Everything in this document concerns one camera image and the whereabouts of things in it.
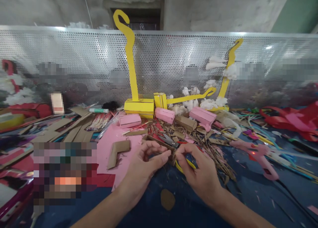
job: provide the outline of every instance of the green wall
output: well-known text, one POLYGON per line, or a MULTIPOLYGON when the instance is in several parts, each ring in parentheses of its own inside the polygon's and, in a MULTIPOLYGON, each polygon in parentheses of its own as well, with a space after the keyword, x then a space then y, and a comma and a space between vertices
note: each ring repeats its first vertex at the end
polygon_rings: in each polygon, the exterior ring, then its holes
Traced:
POLYGON ((271 32, 310 33, 318 23, 318 0, 287 0, 271 32))

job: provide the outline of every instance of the scissors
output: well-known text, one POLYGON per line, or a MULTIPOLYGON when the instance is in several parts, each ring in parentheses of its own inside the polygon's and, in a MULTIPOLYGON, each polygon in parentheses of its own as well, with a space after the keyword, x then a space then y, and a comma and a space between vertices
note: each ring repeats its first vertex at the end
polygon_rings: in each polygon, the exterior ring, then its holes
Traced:
MULTIPOLYGON (((175 149, 177 149, 179 147, 180 144, 184 143, 184 142, 174 142, 168 135, 163 134, 163 136, 158 136, 160 139, 162 139, 165 143, 169 144, 170 146, 174 147, 175 149)), ((193 169, 197 169, 197 164, 195 159, 192 157, 191 154, 187 154, 185 156, 188 164, 190 165, 190 167, 192 167, 193 169)), ((177 169, 183 173, 182 168, 180 167, 180 165, 178 164, 178 161, 176 161, 176 167, 177 169)))

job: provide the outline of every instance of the right hand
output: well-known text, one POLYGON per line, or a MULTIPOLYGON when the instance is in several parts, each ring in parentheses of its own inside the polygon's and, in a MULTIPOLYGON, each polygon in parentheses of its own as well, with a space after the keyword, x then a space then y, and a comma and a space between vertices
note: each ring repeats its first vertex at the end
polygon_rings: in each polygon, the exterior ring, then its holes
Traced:
POLYGON ((221 187, 214 161, 203 154, 196 145, 186 143, 176 151, 176 158, 186 179, 195 193, 210 207, 222 202, 224 189, 221 187), (185 154, 190 153, 195 158, 197 169, 188 164, 185 154))

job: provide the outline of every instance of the left hand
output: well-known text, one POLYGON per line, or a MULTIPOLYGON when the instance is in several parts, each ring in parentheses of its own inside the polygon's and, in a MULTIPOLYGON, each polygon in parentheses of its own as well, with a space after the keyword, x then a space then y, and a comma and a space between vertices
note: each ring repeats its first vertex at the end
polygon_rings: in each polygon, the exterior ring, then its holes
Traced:
POLYGON ((153 174, 168 161, 171 151, 156 141, 147 141, 142 144, 133 155, 128 171, 118 190, 128 200, 132 209, 143 196, 153 174), (149 159, 154 153, 161 153, 149 159))

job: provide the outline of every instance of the hand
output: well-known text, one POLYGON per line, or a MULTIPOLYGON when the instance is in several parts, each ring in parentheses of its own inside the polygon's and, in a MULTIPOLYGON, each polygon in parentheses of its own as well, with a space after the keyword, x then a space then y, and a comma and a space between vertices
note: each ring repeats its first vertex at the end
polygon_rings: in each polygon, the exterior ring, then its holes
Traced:
POLYGON ((153 174, 165 165, 171 151, 156 141, 142 144, 133 155, 128 171, 118 189, 129 201, 130 209, 137 205, 144 194, 153 174), (154 153, 161 153, 149 159, 154 153))
POLYGON ((176 151, 176 158, 195 193, 210 207, 222 201, 224 189, 221 187, 214 161, 203 154, 196 145, 186 143, 176 151), (185 154, 190 153, 195 158, 197 169, 192 169, 185 154))

